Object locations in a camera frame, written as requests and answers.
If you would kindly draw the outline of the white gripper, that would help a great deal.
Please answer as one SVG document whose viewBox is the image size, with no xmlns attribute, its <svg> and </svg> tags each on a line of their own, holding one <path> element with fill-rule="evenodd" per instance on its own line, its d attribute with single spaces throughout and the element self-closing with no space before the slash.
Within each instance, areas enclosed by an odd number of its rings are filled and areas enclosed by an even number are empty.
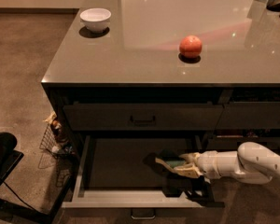
<svg viewBox="0 0 280 224">
<path fill-rule="evenodd" d="M 174 169 L 166 168 L 161 163 L 160 158 L 156 158 L 155 162 L 161 164 L 171 173 L 184 177 L 199 178 L 203 175 L 204 177 L 207 177 L 209 179 L 218 179 L 216 151 L 205 151 L 204 153 L 185 153 L 181 154 L 180 158 L 184 159 L 185 163 L 182 166 L 177 166 Z"/>
</svg>

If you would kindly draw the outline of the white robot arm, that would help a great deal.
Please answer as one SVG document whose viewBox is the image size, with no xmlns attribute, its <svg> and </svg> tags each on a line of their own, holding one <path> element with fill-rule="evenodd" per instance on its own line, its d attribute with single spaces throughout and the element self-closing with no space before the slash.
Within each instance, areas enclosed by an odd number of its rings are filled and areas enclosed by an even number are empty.
<svg viewBox="0 0 280 224">
<path fill-rule="evenodd" d="M 244 142 L 236 151 L 185 153 L 175 159 L 156 158 L 155 162 L 171 173 L 188 178 L 231 177 L 256 185 L 280 179 L 280 156 L 255 142 Z"/>
</svg>

